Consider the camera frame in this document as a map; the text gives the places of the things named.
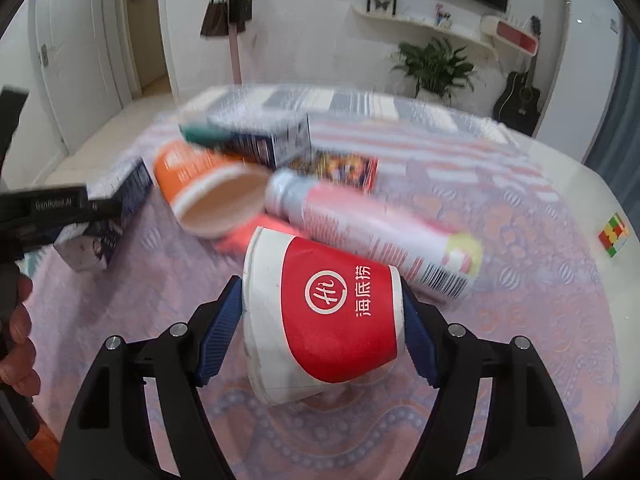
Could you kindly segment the person's left hand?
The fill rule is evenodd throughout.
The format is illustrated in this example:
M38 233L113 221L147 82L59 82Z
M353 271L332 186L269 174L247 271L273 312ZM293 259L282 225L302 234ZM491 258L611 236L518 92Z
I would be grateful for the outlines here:
M21 274L17 281L17 305L9 322L13 348L1 361L1 381L21 396L38 396L41 379L34 369L36 348L29 338L32 320L24 302L32 293L32 280Z

